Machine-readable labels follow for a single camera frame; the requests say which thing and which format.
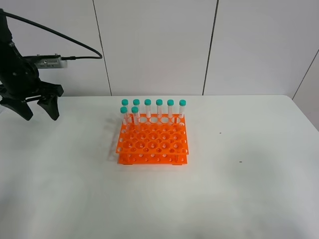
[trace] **white wall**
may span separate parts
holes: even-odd
[[[112,95],[201,95],[216,0],[94,0]]]
[[[318,0],[221,0],[205,95],[292,97],[319,48]]]
[[[0,7],[60,31],[102,52],[91,0],[1,0]],[[8,18],[8,25],[13,41],[22,55],[95,55],[72,42],[23,22]],[[67,69],[40,70],[40,78],[42,81],[61,84],[65,96],[110,95],[103,60],[69,61]]]
[[[319,130],[319,54],[300,85],[294,102]]]

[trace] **test tube rack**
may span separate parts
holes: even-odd
[[[130,114],[128,125],[122,123],[116,153],[119,164],[187,164],[188,141],[185,116],[179,118],[173,114],[169,119],[162,114],[146,118],[140,115],[139,125],[134,125],[133,114]]]

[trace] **rack hole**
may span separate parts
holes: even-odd
[[[175,149],[181,149],[181,143],[174,143],[173,148]]]
[[[151,131],[156,131],[156,130],[158,130],[158,125],[157,124],[152,124],[151,126],[150,126],[150,130]]]
[[[156,118],[156,117],[152,117],[150,119],[150,122],[152,122],[152,123],[156,123],[157,121],[158,121],[158,118]]]
[[[174,131],[174,132],[180,131],[180,126],[178,126],[178,125],[173,125],[173,131]]]
[[[163,118],[160,119],[160,121],[162,123],[168,123],[168,118],[167,117],[163,117]]]
[[[147,130],[147,129],[148,129],[148,126],[147,126],[147,125],[145,125],[145,124],[141,125],[141,130],[142,130],[142,131]]]
[[[179,117],[173,117],[171,119],[172,123],[179,123],[180,122],[180,118]]]
[[[142,142],[142,141],[139,141],[139,142],[137,142],[137,143],[135,144],[135,147],[136,147],[136,148],[144,148],[144,147],[145,147],[145,143]]]
[[[174,140],[180,140],[181,139],[180,134],[178,134],[178,133],[173,134],[173,139]]]
[[[130,133],[130,134],[128,135],[128,138],[129,138],[129,139],[133,139],[133,138],[134,138],[134,134]]]
[[[145,123],[146,121],[148,121],[148,119],[146,117],[140,117],[140,122],[141,123]]]
[[[167,143],[167,142],[163,142],[163,143],[160,144],[160,147],[161,147],[162,149],[168,149],[168,148],[170,148],[170,144]]]
[[[146,135],[144,133],[138,133],[138,135],[136,136],[138,139],[145,139]]]
[[[149,138],[150,138],[150,139],[157,139],[157,138],[158,138],[158,135],[157,135],[157,133],[150,133],[150,134],[149,134]]]
[[[162,126],[162,131],[163,132],[169,131],[169,127],[167,125]]]
[[[123,143],[123,148],[132,148],[133,144],[132,142],[126,141]]]
[[[162,134],[160,135],[160,137],[161,137],[162,139],[166,140],[166,139],[169,138],[169,134],[168,134],[168,133],[162,133]]]
[[[148,143],[148,148],[150,148],[150,149],[154,149],[154,148],[156,148],[157,146],[158,146],[158,144],[155,143],[154,141]]]

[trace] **clear test tube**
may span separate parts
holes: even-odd
[[[158,109],[158,118],[161,118],[161,106],[163,105],[163,101],[161,99],[156,100],[156,105]]]
[[[130,117],[130,113],[129,113],[129,101],[128,99],[122,99],[122,105],[126,107],[127,109],[127,118]]]
[[[139,99],[133,100],[133,105],[139,109],[139,118],[140,118],[140,100]]]
[[[185,112],[185,106],[186,106],[186,100],[180,100],[179,101],[179,118],[184,118],[184,112]]]
[[[129,126],[129,119],[128,119],[127,112],[128,112],[128,109],[125,106],[121,107],[121,113],[123,115],[123,124],[126,125],[126,128],[128,128]]]
[[[146,118],[150,118],[151,117],[151,100],[150,99],[146,99],[144,101],[145,104],[145,110],[146,110]]]
[[[173,100],[168,100],[167,101],[167,107],[168,107],[168,118],[171,119],[173,118],[173,105],[174,101]]]
[[[136,106],[132,107],[132,113],[133,113],[134,124],[139,125],[140,124],[139,108],[137,108]]]

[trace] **black cable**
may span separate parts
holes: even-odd
[[[57,35],[57,36],[60,36],[60,37],[62,37],[62,38],[64,38],[64,39],[67,39],[67,40],[69,40],[69,41],[72,41],[72,42],[75,43],[75,44],[78,44],[78,45],[80,45],[80,46],[82,46],[82,47],[84,47],[84,48],[86,48],[86,49],[88,49],[88,50],[90,50],[90,51],[93,51],[94,53],[96,53],[96,54],[98,55],[98,56],[78,56],[78,57],[70,56],[70,57],[61,57],[61,60],[102,59],[102,58],[103,58],[103,56],[101,55],[101,53],[98,52],[97,50],[93,49],[92,47],[89,47],[89,46],[83,44],[82,42],[79,42],[79,41],[77,41],[77,40],[75,40],[75,39],[73,39],[73,38],[71,38],[71,37],[68,37],[68,36],[66,36],[66,35],[64,35],[64,34],[62,34],[62,33],[60,33],[60,32],[57,32],[57,31],[55,31],[55,30],[53,30],[53,29],[51,29],[51,28],[49,28],[49,27],[43,26],[43,25],[41,25],[41,24],[39,24],[39,23],[36,23],[36,22],[34,22],[34,21],[30,21],[30,20],[28,20],[28,19],[25,19],[25,18],[23,18],[23,17],[17,16],[17,15],[14,15],[14,14],[11,14],[11,13],[8,13],[8,12],[5,12],[5,11],[0,11],[0,15],[4,15],[4,16],[7,16],[7,17],[11,17],[11,18],[13,18],[13,19],[16,19],[16,20],[19,20],[19,21],[23,21],[23,22],[28,23],[28,24],[30,24],[30,25],[33,25],[33,26],[39,27],[39,28],[41,28],[41,29],[43,29],[43,30],[49,31],[49,32],[51,32],[51,33],[53,33],[53,34],[55,34],[55,35]]]

